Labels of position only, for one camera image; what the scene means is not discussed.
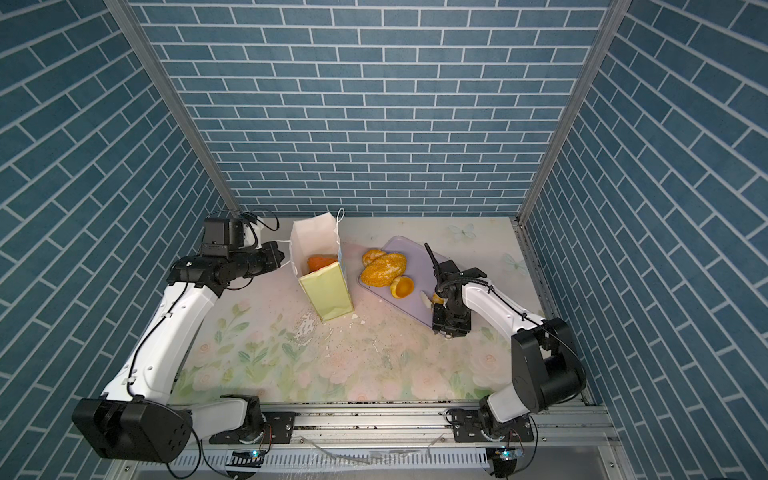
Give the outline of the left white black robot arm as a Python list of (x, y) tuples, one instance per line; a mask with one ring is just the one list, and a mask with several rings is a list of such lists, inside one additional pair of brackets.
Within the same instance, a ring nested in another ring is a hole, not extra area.
[(266, 421), (255, 396), (180, 408), (169, 399), (203, 320), (230, 283), (275, 271), (284, 258), (276, 242), (266, 242), (173, 264), (162, 300), (124, 366), (98, 397), (80, 400), (73, 411), (73, 424), (98, 456), (169, 464), (192, 440), (263, 440)]

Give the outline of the sesame oval bread loaf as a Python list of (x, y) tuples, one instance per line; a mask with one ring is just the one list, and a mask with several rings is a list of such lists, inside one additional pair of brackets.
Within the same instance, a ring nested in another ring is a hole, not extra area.
[(407, 258), (400, 253), (385, 253), (368, 261), (360, 275), (360, 281), (371, 287), (388, 287), (407, 268)]

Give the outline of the yellow orange round bun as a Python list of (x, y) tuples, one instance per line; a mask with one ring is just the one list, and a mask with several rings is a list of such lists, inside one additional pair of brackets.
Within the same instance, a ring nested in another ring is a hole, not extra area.
[(407, 276), (395, 277), (390, 284), (390, 293), (395, 299), (404, 299), (411, 295), (415, 289), (414, 281)]

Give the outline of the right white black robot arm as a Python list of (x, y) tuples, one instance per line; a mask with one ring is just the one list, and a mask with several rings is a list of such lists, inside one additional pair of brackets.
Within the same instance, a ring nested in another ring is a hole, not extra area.
[(586, 387), (572, 332), (561, 319), (531, 314), (481, 279), (444, 280), (435, 294), (440, 299), (433, 305), (435, 332), (464, 335), (476, 313), (509, 340), (511, 381), (481, 402), (490, 429), (565, 403)]

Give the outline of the reddish brown croissant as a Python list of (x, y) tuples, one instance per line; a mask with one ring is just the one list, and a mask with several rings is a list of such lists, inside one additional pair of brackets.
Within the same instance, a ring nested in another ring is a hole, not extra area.
[(337, 262), (336, 255), (313, 255), (307, 259), (307, 267), (310, 273), (314, 273)]

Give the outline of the white green paper bag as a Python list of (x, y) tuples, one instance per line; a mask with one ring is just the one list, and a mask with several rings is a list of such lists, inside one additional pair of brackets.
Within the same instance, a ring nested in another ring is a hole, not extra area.
[[(294, 221), (287, 241), (290, 265), (317, 315), (329, 321), (354, 311), (342, 265), (339, 225), (345, 210)], [(338, 262), (314, 273), (307, 267), (313, 255), (336, 255)]]

